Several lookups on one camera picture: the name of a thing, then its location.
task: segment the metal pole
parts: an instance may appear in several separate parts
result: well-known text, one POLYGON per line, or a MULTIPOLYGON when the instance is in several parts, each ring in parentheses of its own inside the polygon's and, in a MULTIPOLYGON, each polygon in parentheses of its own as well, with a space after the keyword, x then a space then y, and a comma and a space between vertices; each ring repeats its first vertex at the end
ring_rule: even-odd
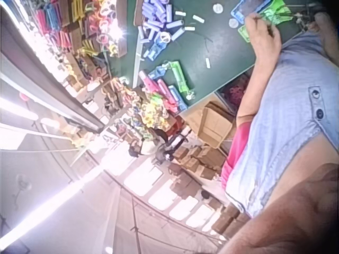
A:
POLYGON ((4 128, 4 129, 7 129, 7 130, 16 131, 16 132, 23 132, 23 133, 26 133, 26 134, 42 136, 42 137, 49 137, 49 138, 55 138, 55 139, 65 139, 65 140, 72 141, 72 139, 69 138, 69 137, 53 135, 53 134, 48 134, 48 133, 42 133, 42 132, 38 132, 38 131, 31 131, 31 130, 22 129, 22 128, 14 127, 14 126, 11 126, 11 125, 7 125, 7 124, 4 124, 4 123, 0 123, 0 128, 4 128))
POLYGON ((135 211, 135 208, 134 208, 134 198, 133 198, 133 196, 132 196, 132 209, 133 209, 134 230, 136 231, 138 254, 141 254, 141 247, 140 247, 140 240, 139 240, 139 229, 138 229, 138 226, 137 226, 137 218, 136 218, 136 211, 135 211))

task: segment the table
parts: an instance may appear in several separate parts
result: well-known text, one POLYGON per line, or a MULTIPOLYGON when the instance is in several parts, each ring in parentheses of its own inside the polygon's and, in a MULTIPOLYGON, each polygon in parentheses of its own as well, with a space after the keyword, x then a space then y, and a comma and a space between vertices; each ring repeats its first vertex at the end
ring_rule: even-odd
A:
MULTIPOLYGON (((130 84, 133 78, 138 34, 136 28, 130 27, 133 24, 134 15, 132 2, 128 2, 128 53, 118 63, 120 75, 127 76, 130 84)), ((239 0, 172 0, 171 2, 174 10, 186 12, 185 26, 195 26, 195 31, 186 31, 176 41, 171 42, 154 62, 149 59, 142 61, 140 70, 150 72, 165 60, 178 60, 188 86, 195 91, 195 99, 191 101, 185 99, 188 106, 192 106, 248 70, 254 64, 255 55, 252 46, 240 36, 237 29, 232 29, 228 25, 229 19, 232 18, 230 12, 239 0), (224 7, 221 14, 213 12, 212 7, 215 3, 220 3, 224 7), (193 20, 193 14, 205 19, 205 23, 201 24, 193 20), (210 60, 210 69, 206 68, 205 58, 210 60)), ((303 4, 305 2, 285 0, 285 3, 303 4)), ((182 17, 174 16, 174 20, 180 18, 182 17)), ((291 39, 300 31, 293 21, 282 23, 278 28, 283 42, 291 39)), ((142 52, 145 52, 148 47, 150 45, 146 44, 142 52)), ((164 81, 168 85, 175 84, 171 71, 166 73, 164 81)))

